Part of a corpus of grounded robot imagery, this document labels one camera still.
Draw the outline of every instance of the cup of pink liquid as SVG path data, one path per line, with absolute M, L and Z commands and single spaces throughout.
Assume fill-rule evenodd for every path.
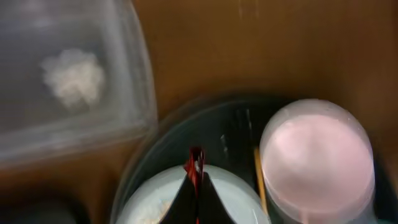
M 371 144 L 343 108 L 322 100 L 287 105 L 266 126 L 260 150 L 285 223 L 377 223 Z

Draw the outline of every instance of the white clump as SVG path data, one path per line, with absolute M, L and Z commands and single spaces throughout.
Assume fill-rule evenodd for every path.
M 93 53 L 64 50 L 59 57 L 46 58 L 42 68 L 44 82 L 68 109 L 92 107 L 99 102 L 105 75 Z

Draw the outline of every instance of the wooden stick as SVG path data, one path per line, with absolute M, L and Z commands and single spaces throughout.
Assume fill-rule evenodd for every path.
M 268 215 L 266 190 L 264 185 L 264 178 L 262 176 L 261 159 L 259 148 L 254 150 L 254 162 L 256 163 L 257 184 L 259 187 L 261 206 L 266 215 Z

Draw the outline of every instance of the wooden table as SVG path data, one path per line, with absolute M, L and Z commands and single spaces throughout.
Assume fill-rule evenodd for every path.
M 198 96 L 262 91 L 350 110 L 398 183 L 398 2 L 136 0 L 160 119 Z M 136 142 L 0 172 L 4 195 L 34 186 L 79 198 L 106 223 Z

